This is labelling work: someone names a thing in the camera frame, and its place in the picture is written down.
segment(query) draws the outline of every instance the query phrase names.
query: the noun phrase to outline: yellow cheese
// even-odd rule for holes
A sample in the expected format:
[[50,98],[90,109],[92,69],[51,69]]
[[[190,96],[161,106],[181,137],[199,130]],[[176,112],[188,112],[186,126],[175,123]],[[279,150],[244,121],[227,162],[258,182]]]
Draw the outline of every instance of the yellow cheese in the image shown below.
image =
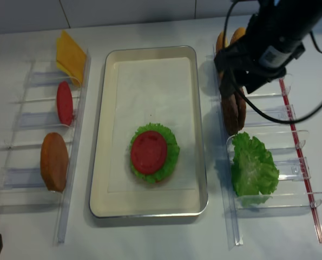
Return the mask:
[[82,84],[86,54],[65,31],[62,31],[61,38],[57,40],[56,45],[57,67],[69,76],[77,78]]

